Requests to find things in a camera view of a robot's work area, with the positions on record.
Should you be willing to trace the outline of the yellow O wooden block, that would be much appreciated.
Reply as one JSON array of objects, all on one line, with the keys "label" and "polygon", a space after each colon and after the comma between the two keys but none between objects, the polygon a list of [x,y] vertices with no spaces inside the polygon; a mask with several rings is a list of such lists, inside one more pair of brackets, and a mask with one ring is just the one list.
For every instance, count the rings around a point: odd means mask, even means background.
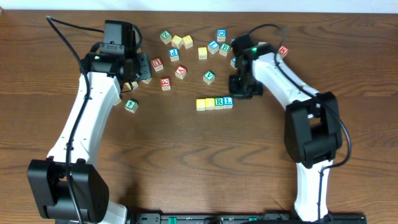
[{"label": "yellow O wooden block", "polygon": [[205,99],[205,109],[213,110],[215,108],[215,99],[214,98],[206,98]]}]

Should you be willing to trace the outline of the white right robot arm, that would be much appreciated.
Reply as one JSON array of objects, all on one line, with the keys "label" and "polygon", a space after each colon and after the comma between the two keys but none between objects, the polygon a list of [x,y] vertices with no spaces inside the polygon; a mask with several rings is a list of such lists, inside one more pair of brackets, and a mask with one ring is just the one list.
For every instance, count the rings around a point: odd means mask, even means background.
[{"label": "white right robot arm", "polygon": [[342,123],[334,94],[320,93],[302,81],[283,59],[283,45],[233,44],[237,75],[229,78],[234,99],[262,95],[267,88],[285,111],[284,144],[297,167],[294,212],[304,222],[328,215],[328,174],[342,145]]}]

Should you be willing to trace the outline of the green R wooden block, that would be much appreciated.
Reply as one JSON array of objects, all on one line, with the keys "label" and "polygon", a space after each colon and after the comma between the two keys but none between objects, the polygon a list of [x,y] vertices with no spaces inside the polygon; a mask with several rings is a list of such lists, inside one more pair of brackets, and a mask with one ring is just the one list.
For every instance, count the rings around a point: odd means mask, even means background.
[{"label": "green R wooden block", "polygon": [[215,109],[222,110],[224,108],[224,99],[223,97],[216,97],[215,98]]}]

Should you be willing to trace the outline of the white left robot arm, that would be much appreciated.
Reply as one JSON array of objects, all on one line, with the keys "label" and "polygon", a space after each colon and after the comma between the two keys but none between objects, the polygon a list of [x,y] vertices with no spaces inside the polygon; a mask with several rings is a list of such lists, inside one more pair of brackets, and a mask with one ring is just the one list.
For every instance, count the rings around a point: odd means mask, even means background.
[{"label": "white left robot arm", "polygon": [[80,61],[78,93],[65,127],[27,177],[42,218],[57,223],[126,223],[127,208],[109,198],[97,168],[99,144],[125,83],[152,76],[145,53],[97,54]]}]

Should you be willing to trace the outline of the yellow C wooden block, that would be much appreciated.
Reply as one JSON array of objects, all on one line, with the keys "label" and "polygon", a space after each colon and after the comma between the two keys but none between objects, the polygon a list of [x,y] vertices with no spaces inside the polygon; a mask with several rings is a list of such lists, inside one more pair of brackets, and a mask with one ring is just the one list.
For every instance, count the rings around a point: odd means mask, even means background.
[{"label": "yellow C wooden block", "polygon": [[197,108],[197,111],[205,111],[206,110],[206,100],[203,98],[196,99],[196,108]]}]

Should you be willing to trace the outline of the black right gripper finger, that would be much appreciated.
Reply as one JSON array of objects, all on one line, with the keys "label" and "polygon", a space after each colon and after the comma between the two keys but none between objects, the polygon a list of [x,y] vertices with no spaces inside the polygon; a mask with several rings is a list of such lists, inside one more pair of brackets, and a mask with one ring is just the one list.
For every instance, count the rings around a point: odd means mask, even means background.
[{"label": "black right gripper finger", "polygon": [[147,80],[152,78],[152,71],[150,67],[150,60],[146,53],[139,53],[138,61],[140,65],[139,80]]},{"label": "black right gripper finger", "polygon": [[236,75],[230,75],[228,80],[229,95],[236,99],[243,99],[245,92],[241,80]]}]

